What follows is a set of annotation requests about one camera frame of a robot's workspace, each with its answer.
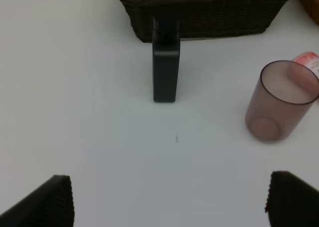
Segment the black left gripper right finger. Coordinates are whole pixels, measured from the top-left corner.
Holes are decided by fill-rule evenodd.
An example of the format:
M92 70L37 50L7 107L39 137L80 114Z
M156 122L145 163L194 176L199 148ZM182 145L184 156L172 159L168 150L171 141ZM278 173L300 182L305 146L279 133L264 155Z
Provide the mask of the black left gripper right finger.
M274 171L265 212L272 227L317 227L319 191L288 171Z

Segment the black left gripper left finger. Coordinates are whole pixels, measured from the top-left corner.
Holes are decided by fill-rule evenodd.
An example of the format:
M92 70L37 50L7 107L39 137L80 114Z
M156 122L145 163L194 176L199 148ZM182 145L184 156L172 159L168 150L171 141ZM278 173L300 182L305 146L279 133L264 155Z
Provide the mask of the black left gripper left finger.
M0 215L2 227L72 227L75 210L71 179L54 175Z

